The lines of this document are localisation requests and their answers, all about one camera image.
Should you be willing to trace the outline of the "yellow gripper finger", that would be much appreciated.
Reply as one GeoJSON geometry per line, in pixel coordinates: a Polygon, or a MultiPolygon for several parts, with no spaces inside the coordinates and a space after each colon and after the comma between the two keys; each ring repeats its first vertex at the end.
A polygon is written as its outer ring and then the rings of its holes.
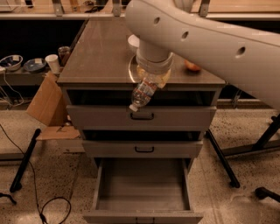
{"type": "Polygon", "coordinates": [[[157,86],[159,88],[163,88],[167,83],[167,81],[169,80],[170,75],[171,75],[171,70],[168,70],[166,73],[160,74],[158,76],[157,86]]]}
{"type": "Polygon", "coordinates": [[[150,81],[150,74],[145,71],[143,68],[140,66],[136,67],[136,73],[140,79],[140,81],[150,81]]]}

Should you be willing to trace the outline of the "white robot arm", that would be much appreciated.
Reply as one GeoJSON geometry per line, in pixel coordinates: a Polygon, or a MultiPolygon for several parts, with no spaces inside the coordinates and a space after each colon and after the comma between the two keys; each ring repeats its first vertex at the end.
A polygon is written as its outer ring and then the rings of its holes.
{"type": "Polygon", "coordinates": [[[204,19],[173,0],[131,0],[125,18],[148,73],[165,73],[175,53],[280,110],[279,34],[204,19]]]}

